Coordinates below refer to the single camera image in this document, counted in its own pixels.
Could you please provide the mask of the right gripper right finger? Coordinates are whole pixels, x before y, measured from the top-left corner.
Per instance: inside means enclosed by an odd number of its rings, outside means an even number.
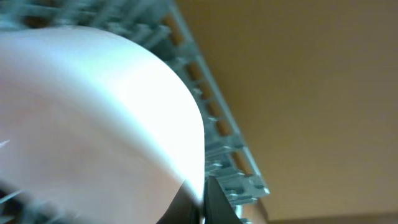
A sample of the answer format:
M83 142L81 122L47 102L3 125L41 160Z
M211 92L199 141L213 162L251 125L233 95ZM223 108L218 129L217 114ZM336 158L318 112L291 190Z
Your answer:
M242 224L214 176L205 182L205 224Z

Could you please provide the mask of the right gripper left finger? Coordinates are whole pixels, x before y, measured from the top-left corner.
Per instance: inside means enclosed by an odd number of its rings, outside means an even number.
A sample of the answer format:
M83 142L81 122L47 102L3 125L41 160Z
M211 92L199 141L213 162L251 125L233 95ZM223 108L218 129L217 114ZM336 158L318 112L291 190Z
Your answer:
M195 200L193 190L185 180L157 224L199 224L200 212L201 203Z

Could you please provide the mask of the white pink bowl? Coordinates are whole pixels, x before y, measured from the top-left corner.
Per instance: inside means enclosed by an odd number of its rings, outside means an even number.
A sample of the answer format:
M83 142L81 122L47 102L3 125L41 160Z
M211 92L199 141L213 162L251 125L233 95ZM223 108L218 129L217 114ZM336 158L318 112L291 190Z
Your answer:
M160 58L89 27L1 34L2 223L157 223L185 180L202 210L203 120Z

